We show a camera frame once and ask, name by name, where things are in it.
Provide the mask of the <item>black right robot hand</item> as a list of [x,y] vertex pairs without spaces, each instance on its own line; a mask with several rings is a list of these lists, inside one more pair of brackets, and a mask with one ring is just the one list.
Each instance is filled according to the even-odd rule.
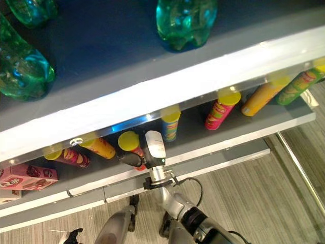
[[143,135],[134,131],[124,132],[118,137],[118,146],[122,150],[119,161],[139,171],[166,163],[166,150],[158,131],[147,131]]

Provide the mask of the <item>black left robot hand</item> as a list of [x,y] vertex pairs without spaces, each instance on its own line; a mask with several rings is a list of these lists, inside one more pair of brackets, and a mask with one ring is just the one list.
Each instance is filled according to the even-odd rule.
[[77,236],[79,233],[83,232],[83,228],[78,228],[73,230],[72,232],[66,232],[59,243],[62,244],[79,244],[80,242],[77,240]]

